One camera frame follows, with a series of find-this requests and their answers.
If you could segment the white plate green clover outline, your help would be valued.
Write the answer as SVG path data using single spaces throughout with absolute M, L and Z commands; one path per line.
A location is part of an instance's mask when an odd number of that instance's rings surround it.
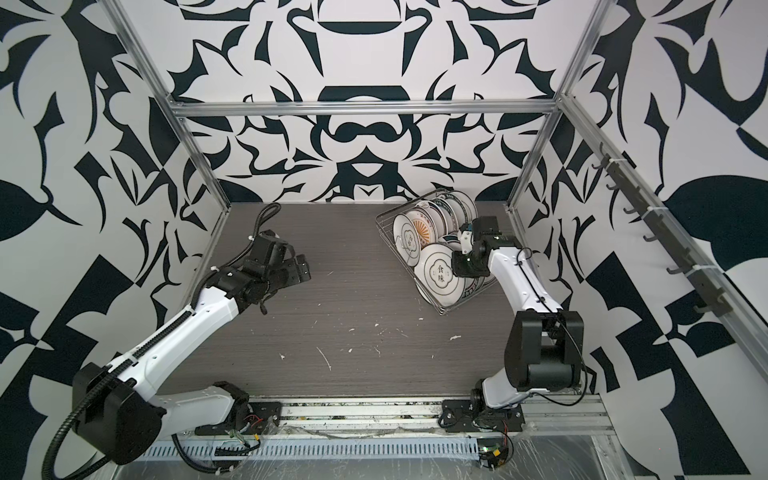
M 452 272 L 453 252 L 454 249 L 441 243 L 426 245 L 414 267 L 420 286 L 442 307 L 451 307 L 470 293 L 470 279 L 456 277 Z

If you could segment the wire dish rack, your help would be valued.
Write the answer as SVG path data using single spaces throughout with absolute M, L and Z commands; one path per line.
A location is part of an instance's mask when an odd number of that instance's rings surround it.
M 472 198 L 438 188 L 375 217 L 377 230 L 405 268 L 418 294 L 441 315 L 466 304 L 496 284 L 493 276 L 459 277 L 453 257 L 479 216 Z

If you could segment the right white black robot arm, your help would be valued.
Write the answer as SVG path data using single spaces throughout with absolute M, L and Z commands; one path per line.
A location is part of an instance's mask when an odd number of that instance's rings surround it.
M 570 407 L 581 400 L 552 396 L 582 385 L 584 321 L 545 289 L 534 271 L 532 250 L 505 235 L 493 216 L 477 217 L 458 230 L 461 245 L 452 253 L 455 276 L 491 277 L 502 288 L 513 313 L 501 370 L 480 381 L 473 394 L 484 409 L 512 408 L 532 396 Z

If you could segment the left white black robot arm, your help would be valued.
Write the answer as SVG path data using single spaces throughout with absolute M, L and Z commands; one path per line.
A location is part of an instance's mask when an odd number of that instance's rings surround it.
M 198 427 L 248 427 L 248 394 L 221 381 L 197 391 L 160 394 L 170 375 L 211 335 L 251 306 L 311 278 L 306 257 L 274 232 L 251 239 L 243 259 L 215 267 L 190 304 L 142 343 L 107 366 L 75 376 L 71 429 L 118 465 L 139 458 L 156 440 Z

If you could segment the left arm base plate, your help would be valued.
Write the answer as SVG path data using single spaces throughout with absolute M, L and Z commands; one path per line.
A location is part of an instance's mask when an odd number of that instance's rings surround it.
M 283 404 L 277 401 L 236 403 L 225 419 L 213 425 L 195 429 L 198 436 L 224 435 L 237 431 L 242 435 L 264 434 L 280 424 Z

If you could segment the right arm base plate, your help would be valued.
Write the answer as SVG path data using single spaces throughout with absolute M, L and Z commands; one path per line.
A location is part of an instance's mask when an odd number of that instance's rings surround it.
M 441 403 L 438 427 L 449 433 L 523 430 L 525 417 L 520 407 L 495 410 L 470 399 L 445 399 Z

